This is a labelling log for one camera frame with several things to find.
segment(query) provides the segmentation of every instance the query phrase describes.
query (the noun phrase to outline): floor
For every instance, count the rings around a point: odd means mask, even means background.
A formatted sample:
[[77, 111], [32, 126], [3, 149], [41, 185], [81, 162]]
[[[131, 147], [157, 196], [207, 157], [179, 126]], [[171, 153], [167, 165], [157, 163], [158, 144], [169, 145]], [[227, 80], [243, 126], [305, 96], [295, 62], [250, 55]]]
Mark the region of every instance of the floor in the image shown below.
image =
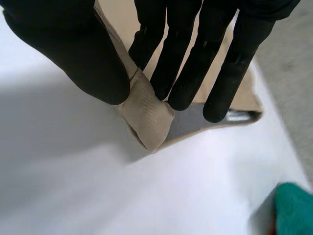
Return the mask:
[[268, 87], [313, 182], [313, 9], [302, 0], [257, 52]]

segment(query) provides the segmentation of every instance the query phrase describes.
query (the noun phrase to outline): folded fabric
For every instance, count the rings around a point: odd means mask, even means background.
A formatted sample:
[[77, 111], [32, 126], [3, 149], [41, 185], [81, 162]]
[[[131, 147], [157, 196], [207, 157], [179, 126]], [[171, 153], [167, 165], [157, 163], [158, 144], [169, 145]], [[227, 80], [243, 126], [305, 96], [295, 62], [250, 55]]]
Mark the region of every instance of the folded fabric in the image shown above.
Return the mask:
[[[97, 0], [94, 8], [107, 29], [131, 80], [129, 98], [115, 108], [145, 149], [153, 152], [209, 128], [249, 124], [261, 117], [262, 107], [253, 94], [253, 77], [249, 71], [236, 93], [230, 111], [222, 122], [209, 123], [202, 116], [204, 103], [214, 85], [231, 41], [230, 30], [227, 31], [221, 49], [191, 106], [179, 112], [174, 111], [166, 101], [162, 102], [156, 98], [147, 78], [153, 73], [162, 45], [160, 44], [156, 49], [144, 73], [138, 69], [127, 53], [127, 48], [133, 42], [134, 33], [139, 29], [134, 1], [115, 0], [112, 4], [111, 1]], [[197, 18], [187, 55], [195, 42], [198, 25]]]

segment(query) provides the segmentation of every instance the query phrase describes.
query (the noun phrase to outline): black glove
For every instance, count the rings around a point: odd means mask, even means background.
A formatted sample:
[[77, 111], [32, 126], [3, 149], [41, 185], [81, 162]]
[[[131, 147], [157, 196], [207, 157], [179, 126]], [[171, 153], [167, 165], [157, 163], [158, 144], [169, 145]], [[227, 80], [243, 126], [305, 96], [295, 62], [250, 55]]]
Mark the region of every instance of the black glove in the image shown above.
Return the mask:
[[[160, 100], [169, 95], [171, 107], [182, 111], [190, 105], [200, 88], [226, 28], [239, 8], [233, 41], [203, 109], [208, 121], [219, 122], [225, 117], [258, 46], [271, 33], [275, 21], [289, 16], [299, 2], [204, 0], [202, 4], [202, 0], [135, 0], [141, 27], [129, 54], [144, 70], [163, 37], [167, 8], [169, 32], [151, 84]], [[174, 84], [200, 8], [195, 45]]]
[[0, 0], [0, 5], [13, 32], [81, 90], [113, 105], [127, 99], [129, 78], [96, 17], [94, 0]]

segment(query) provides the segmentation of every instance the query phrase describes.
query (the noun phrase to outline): green cloth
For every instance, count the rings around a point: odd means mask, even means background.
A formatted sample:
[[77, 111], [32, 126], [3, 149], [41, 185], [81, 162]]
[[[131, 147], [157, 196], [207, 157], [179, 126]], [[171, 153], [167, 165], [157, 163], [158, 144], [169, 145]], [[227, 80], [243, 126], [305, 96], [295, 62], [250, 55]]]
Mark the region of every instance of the green cloth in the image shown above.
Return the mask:
[[313, 195], [293, 183], [276, 191], [277, 235], [313, 235]]

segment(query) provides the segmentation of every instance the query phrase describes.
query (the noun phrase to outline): white surface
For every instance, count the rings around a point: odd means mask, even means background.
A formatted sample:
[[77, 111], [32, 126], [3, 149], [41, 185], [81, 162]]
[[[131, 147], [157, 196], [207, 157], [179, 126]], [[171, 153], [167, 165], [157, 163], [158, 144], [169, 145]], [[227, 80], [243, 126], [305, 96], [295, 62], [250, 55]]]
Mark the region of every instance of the white surface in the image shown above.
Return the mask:
[[0, 234], [265, 234], [277, 183], [309, 187], [262, 79], [259, 122], [148, 155], [3, 17], [0, 35]]

